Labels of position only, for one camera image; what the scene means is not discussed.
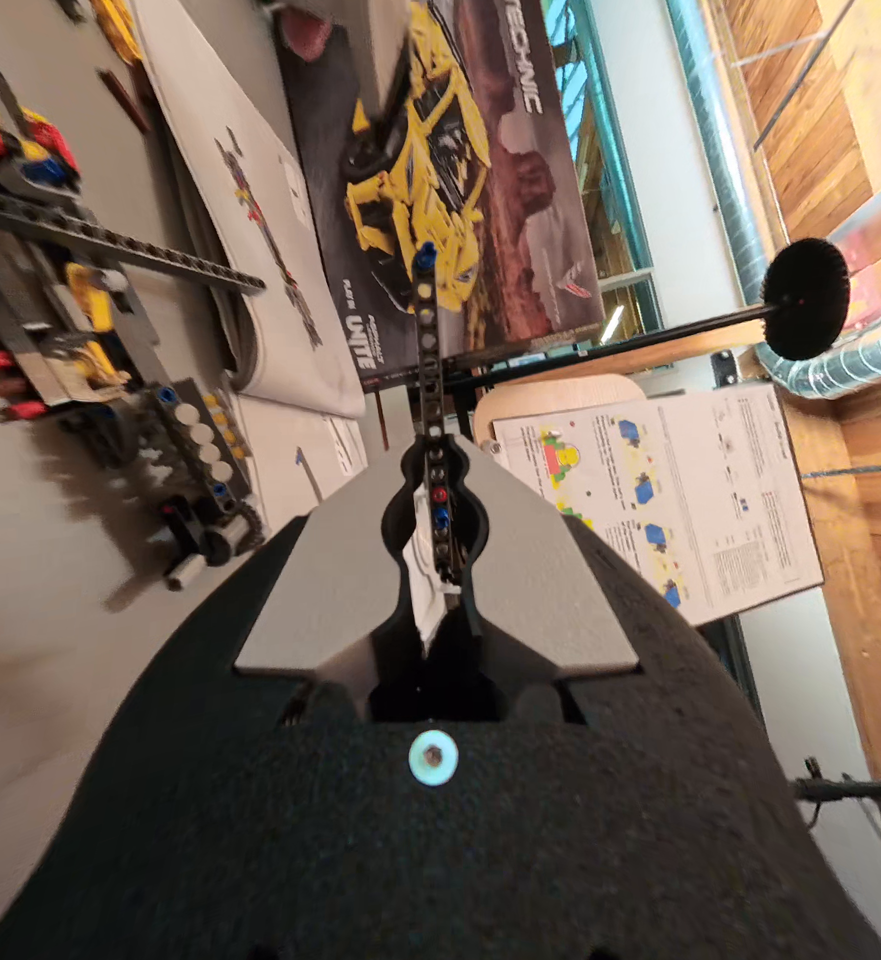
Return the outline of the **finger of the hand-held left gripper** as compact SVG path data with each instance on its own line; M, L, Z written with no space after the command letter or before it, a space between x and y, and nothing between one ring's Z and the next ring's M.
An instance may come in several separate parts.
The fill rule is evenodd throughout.
M298 120L318 146L339 150L343 176L389 171L411 127L410 3L303 1L298 7L334 24L317 61L299 58Z

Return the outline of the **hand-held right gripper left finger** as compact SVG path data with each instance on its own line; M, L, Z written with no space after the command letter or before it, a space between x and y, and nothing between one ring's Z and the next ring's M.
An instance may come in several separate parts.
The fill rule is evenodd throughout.
M397 677L423 657L405 549L417 531L423 442L386 454L308 516L237 671Z

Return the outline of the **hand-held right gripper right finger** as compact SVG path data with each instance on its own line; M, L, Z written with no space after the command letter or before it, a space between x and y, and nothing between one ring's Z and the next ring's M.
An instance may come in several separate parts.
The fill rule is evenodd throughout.
M461 495L479 519L461 602L494 681L564 681L639 665L567 518L469 440Z

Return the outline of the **black lego beam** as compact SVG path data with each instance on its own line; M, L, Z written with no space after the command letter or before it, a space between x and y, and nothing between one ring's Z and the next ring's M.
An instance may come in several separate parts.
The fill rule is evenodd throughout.
M411 260L411 308L418 351L418 390L424 449L431 557L434 571L447 591L461 583L461 561L454 537L454 508L444 412L444 372L440 354L438 249L423 242Z

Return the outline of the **open lego instruction booklet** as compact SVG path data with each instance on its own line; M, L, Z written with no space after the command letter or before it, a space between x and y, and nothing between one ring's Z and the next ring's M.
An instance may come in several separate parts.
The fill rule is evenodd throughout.
M146 76L194 214L196 246L263 281L228 335L231 407L268 520L306 513L367 465L364 397L327 286L300 163L204 36L184 2L132 2Z

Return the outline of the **lego box with yellow car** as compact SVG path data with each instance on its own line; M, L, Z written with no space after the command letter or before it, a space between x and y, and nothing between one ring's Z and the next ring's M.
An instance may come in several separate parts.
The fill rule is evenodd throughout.
M412 260L437 248L448 368L571 344L605 318L542 2L409 2L410 130L388 171L344 176L299 120L303 62L273 17L328 287L362 388L418 366Z

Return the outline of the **brown lego axle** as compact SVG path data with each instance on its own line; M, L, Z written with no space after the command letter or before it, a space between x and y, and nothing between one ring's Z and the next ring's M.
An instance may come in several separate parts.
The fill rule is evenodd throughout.
M97 75L104 87L109 91L118 106L144 136L152 132L152 127L143 108L135 97L112 71L98 68Z

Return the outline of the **yellow lego panel pieces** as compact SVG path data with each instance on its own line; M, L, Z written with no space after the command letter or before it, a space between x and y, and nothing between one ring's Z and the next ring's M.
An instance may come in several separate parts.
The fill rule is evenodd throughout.
M111 48L127 66L136 66L142 61L142 52L137 41L135 22L126 1L90 1L101 30Z

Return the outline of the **lego car chassis assembly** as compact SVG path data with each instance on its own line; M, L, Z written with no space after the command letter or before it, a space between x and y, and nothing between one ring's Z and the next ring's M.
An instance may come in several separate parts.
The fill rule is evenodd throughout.
M56 422L107 471L159 469L145 498L173 543L164 580L180 592L254 551L265 524L231 403L170 378L130 266L217 292L265 288L101 225L61 131L22 105L0 71L1 416Z

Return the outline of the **person's left hand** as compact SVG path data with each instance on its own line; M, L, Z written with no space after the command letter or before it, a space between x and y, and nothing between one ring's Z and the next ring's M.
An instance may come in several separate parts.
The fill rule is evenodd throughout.
M284 46L307 64L324 54L334 26L330 18L295 6L281 7L277 22Z

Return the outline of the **printed instruction sheet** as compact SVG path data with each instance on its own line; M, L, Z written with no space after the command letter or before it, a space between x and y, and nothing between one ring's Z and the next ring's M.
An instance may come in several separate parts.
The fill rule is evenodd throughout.
M515 477L581 521L692 626L821 587L771 386L496 417Z

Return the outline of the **wooden clipboard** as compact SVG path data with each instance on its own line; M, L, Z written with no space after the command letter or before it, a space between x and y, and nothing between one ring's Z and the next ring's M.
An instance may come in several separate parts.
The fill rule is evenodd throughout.
M481 396L473 413L472 440L479 448L492 442L494 423L501 420L645 399L644 390L620 374L524 377L495 386Z

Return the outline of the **black stand with round disc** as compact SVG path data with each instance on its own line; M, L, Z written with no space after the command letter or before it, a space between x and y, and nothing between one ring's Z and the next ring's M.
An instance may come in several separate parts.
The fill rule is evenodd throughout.
M673 326L591 350L551 357L522 366L469 375L454 371L448 393L476 390L553 374L589 362L626 357L639 370L667 366L671 358L641 358L670 344L746 323L761 323L762 339L781 358L804 361L826 352L840 336L851 301L851 278L837 246L823 238L803 238L783 247L764 275L761 302L730 313Z

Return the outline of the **silver insulated duct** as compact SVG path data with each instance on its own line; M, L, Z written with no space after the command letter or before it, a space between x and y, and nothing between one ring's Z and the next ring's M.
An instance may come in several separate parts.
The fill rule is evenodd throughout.
M806 399L881 385L881 2L666 2L745 301L789 242L842 253L851 302L818 358L741 356Z

